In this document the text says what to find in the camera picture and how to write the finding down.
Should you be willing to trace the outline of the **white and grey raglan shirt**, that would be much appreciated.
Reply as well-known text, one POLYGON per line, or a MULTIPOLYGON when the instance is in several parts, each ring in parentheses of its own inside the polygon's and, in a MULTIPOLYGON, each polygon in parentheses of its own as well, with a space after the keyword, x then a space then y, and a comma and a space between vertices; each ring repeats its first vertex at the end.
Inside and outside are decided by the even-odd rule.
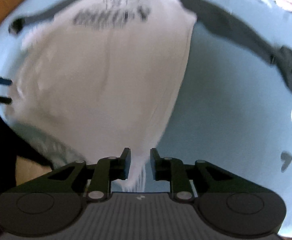
POLYGON ((207 0, 71 0, 25 18, 6 118, 55 168, 150 150, 253 178, 255 154, 292 153, 292 34, 258 33, 207 0))

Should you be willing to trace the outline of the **light blue floral bed sheet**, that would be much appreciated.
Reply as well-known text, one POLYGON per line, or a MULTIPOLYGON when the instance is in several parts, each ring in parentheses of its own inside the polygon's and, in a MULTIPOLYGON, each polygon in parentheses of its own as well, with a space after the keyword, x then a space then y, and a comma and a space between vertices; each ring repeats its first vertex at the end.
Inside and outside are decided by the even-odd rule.
POLYGON ((0 25, 0 239, 287 237, 290 12, 26 0, 0 25))

